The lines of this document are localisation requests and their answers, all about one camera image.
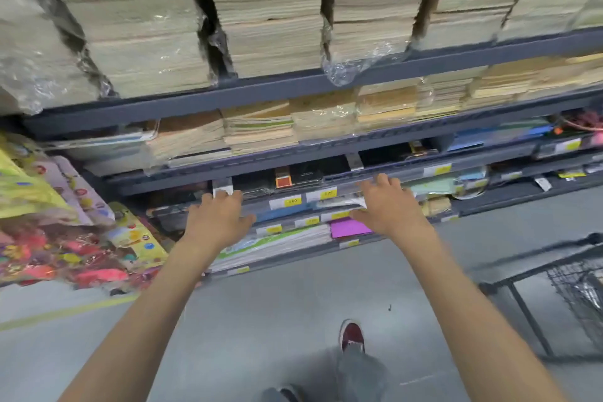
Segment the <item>person's dark shoe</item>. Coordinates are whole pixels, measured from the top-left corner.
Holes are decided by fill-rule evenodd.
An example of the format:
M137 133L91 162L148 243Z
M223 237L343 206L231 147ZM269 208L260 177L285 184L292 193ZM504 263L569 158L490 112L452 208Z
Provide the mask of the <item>person's dark shoe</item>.
M293 385L272 387L263 391L259 402L304 402L302 393Z

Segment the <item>person's left hand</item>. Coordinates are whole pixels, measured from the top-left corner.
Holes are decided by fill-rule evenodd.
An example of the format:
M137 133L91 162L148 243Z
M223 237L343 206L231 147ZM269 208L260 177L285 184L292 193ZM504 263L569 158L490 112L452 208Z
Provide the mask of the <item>person's left hand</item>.
M199 205L189 208L183 240L213 257L241 241L236 239L236 221L245 216L242 202L243 193L239 190L204 194Z

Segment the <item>dark grey metal shelving unit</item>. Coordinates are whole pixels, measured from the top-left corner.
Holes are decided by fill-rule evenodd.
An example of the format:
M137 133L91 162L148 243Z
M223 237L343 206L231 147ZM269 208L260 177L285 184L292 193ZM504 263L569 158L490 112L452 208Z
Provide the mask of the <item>dark grey metal shelving unit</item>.
M425 76L427 73L448 73L459 71L461 67L475 68L481 65L498 65L533 57L561 55L568 53L603 52L603 27L568 32L557 36L541 36L529 40L506 42L500 45L479 44L460 48L444 48L411 53L408 59L388 57L375 66L361 72L354 82L346 86L335 86L319 69L285 73L252 79L234 80L218 87L190 91L184 94L166 94L141 97L130 100L109 100L82 105L67 106L21 117L20 123L34 140L42 142L67 135L111 128L127 123L157 120L163 117L186 116L214 109L251 105L265 101L291 101L294 98L343 91L354 85L372 85L386 82L386 79L405 79ZM223 180L243 174L273 170L277 167L324 160L337 156L352 155L385 146L394 146L417 139L436 139L470 129L484 128L507 122L517 122L528 117L540 117L578 109L603 102L603 84L564 91L539 100L522 101L508 106L491 106L462 112L432 120L411 122L391 128L378 129L360 135L350 135L339 139L317 141L281 149L268 150L249 155L234 156L223 160L201 162L191 166L160 169L147 176L142 170L131 174L105 177L101 186L120 197L136 196L148 192L165 190L202 181ZM399 177L402 183L430 181L432 177L451 175L459 171L477 169L487 164L509 161L530 156L544 139L510 141L494 146L474 147L450 153L434 154L413 158L383 167L392 177ZM368 168L350 171L346 174L327 176L323 185L306 188L302 192L281 192L271 198L252 200L250 205L266 205L267 210L245 213L264 213L269 206L283 205L286 199L301 196L306 201L306 193L317 190L327 192L337 188L343 195L351 194L350 188L357 182L376 174ZM264 260L241 263L232 268L207 274L209 280L244 274L304 260L314 256L339 251L352 245L328 243L302 249L294 253L280 253Z

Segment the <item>yellow cartoon sticker packet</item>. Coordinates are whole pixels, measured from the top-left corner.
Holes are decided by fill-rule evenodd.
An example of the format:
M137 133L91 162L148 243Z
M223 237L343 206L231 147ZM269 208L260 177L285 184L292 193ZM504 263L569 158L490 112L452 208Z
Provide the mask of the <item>yellow cartoon sticker packet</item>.
M160 242L140 219L119 202L110 202L114 224L104 238L116 249L117 258L132 272L162 266L168 258Z

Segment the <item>person's right hand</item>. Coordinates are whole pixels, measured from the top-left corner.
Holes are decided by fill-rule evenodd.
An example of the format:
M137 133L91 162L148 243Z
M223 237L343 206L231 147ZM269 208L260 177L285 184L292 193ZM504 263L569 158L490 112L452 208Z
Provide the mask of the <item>person's right hand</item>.
M377 222L365 224L372 231L391 240L406 241L430 229L431 224L410 190L397 178L379 174L359 183L365 207Z

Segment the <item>person's red shoe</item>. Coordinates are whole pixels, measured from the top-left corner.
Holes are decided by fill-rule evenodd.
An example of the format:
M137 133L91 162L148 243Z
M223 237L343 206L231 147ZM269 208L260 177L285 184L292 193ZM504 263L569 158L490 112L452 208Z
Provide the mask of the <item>person's red shoe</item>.
M365 338L361 326L353 319L346 319L343 321L338 341L342 353L348 348L358 350L360 353L366 352Z

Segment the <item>light green paper pack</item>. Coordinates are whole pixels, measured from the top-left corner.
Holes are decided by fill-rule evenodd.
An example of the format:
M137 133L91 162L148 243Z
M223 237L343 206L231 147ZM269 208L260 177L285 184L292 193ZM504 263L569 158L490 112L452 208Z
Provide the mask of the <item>light green paper pack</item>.
M435 195L453 194L456 191L455 177L432 177L429 179L421 179L414 182L409 182L406 186L411 190L413 195L418 197Z

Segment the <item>purple paper pack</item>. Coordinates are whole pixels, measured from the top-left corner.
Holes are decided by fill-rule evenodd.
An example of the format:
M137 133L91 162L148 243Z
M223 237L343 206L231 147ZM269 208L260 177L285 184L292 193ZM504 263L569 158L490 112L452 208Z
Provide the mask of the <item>purple paper pack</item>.
M331 236L334 239L363 236L373 233L373 231L364 223L349 217L330 222L329 227Z

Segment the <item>yellow green sticker packet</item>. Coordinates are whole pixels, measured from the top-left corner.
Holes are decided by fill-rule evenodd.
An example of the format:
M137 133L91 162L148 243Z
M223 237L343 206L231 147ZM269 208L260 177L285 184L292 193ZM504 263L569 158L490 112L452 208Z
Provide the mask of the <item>yellow green sticker packet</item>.
M45 178L53 162L32 140L0 130L0 219L37 215L49 223L77 224L77 212Z

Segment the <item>person's right forearm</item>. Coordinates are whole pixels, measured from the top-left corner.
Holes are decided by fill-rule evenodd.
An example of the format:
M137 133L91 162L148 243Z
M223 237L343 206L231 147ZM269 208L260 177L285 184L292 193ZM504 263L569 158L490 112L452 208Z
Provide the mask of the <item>person's right forearm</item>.
M471 402L569 402L526 341L464 274L431 224L397 223L389 238L423 288Z

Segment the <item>blue paper sheets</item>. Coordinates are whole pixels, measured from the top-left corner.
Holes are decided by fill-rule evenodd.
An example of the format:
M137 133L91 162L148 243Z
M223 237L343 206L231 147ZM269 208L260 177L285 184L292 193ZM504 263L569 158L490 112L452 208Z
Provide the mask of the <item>blue paper sheets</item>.
M470 129L434 140L433 145L437 145L438 151L440 152L452 152L471 147L486 147L515 141L524 141L527 139L536 139L546 135L552 129L552 124L536 126L520 126L515 124L492 128Z

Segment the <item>pink patterned sticker packet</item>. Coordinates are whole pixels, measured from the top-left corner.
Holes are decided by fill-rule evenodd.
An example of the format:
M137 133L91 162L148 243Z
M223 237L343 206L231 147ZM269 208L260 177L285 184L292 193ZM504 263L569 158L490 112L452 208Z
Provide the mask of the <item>pink patterned sticker packet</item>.
M75 193L80 208L89 220L97 226L110 227L115 223L115 214L101 196L90 186L84 177L64 156L53 156L67 183Z

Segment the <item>pile of red pink packets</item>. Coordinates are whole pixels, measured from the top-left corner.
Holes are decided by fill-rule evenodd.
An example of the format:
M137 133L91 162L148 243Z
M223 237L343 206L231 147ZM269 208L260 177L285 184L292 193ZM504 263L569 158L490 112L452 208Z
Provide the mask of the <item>pile of red pink packets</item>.
M95 226L42 225L32 217L0 220L0 288L60 281L112 295L143 289L162 266L132 272Z

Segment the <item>person's left forearm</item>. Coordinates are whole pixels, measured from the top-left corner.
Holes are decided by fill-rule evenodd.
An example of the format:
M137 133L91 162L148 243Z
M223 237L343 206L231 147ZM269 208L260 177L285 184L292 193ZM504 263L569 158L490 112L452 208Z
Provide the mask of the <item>person's left forearm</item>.
M232 231L215 230L182 238L57 402L146 402L201 274L231 245L232 236Z

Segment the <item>row of beige paper stacks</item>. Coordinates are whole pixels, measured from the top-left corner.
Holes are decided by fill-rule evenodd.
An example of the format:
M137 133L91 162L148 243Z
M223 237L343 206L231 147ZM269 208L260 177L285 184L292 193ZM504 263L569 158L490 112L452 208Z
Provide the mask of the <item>row of beige paper stacks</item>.
M4 0L0 84L30 117L598 27L603 0Z

